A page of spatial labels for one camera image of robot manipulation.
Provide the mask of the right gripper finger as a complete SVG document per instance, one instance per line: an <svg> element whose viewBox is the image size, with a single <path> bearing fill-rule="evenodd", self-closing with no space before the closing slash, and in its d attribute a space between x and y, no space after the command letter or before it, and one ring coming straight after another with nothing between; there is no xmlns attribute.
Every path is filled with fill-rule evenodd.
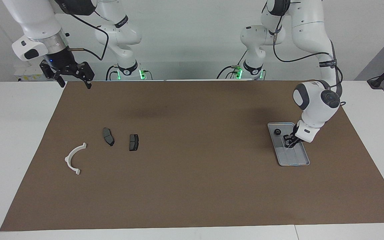
<svg viewBox="0 0 384 240"><path fill-rule="evenodd" d="M46 61L42 61L40 63L40 68L47 79L57 82L61 88L65 87L65 81L61 77L60 70L56 70L56 72L53 72L52 68Z"/></svg>
<svg viewBox="0 0 384 240"><path fill-rule="evenodd" d="M77 64L77 78L84 82L87 89L92 87L91 82L94 79L94 72L88 62L84 61L81 64Z"/></svg>

